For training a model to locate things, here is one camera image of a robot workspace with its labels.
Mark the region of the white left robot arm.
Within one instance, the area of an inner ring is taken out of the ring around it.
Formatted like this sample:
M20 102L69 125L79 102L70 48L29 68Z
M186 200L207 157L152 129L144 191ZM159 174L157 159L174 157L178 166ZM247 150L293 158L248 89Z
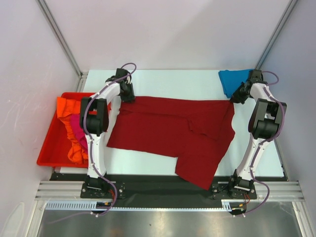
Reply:
M81 99L79 125L87 140L87 175L90 178L101 178L107 172L104 151L118 114L118 110L110 112L108 105L135 101L131 75L127 69L117 68L115 75L105 81L100 91Z

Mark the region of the dark red t shirt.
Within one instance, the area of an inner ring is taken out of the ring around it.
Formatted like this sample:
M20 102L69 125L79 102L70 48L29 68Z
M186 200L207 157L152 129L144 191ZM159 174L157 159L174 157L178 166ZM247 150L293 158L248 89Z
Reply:
M228 100L138 96L121 104L107 145L177 158L175 173L208 190L235 136L234 114Z

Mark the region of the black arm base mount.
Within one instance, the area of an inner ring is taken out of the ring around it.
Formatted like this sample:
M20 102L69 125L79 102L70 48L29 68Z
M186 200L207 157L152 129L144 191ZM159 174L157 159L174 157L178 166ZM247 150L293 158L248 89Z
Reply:
M115 195L117 199L126 198L124 183L113 182L113 185L117 190L117 195ZM114 187L105 181L102 181L100 184L90 184L85 181L81 188L80 198L105 199L111 198L112 194L115 194Z

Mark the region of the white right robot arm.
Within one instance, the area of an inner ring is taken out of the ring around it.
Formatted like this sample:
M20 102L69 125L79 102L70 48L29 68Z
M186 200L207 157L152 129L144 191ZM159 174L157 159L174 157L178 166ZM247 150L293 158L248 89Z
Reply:
M237 181L228 185L228 193L233 198L239 198L245 193L243 183L255 181L255 171L266 147L276 139L284 126L287 104L276 99L270 85L264 81L263 72L251 70L245 82L241 83L233 93L230 101L244 104L248 98L256 104L248 123L249 143L243 159L234 175Z

